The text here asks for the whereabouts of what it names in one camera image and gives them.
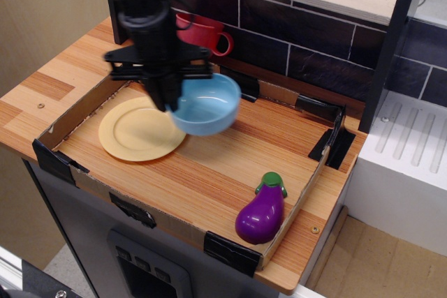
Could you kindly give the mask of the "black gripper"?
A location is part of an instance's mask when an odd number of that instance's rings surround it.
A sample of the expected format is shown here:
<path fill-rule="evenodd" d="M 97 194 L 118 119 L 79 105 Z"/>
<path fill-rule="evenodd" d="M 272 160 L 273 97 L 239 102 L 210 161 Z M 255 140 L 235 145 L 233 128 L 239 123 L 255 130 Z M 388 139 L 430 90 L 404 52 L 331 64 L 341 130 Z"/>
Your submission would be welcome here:
<path fill-rule="evenodd" d="M 166 83 L 166 104 L 157 87 L 146 87 L 155 107 L 161 112 L 166 105 L 178 110 L 183 79 L 210 79 L 212 66 L 207 58 L 210 51 L 181 41 L 173 15 L 129 17 L 118 16 L 119 23 L 129 33 L 133 44 L 107 52 L 104 56 L 112 70 L 113 80 Z"/>

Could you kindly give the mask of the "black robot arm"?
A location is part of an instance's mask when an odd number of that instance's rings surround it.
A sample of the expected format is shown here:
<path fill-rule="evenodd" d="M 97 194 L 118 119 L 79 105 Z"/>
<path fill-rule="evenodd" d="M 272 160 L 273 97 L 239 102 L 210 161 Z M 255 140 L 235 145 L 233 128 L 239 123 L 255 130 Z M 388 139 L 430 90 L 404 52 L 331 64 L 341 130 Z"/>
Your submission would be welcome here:
<path fill-rule="evenodd" d="M 112 80 L 140 82 L 162 112 L 178 109 L 184 80 L 208 80 L 213 74 L 210 51 L 178 38 L 172 1 L 180 0 L 112 0 L 115 20 L 132 45 L 104 56 Z"/>

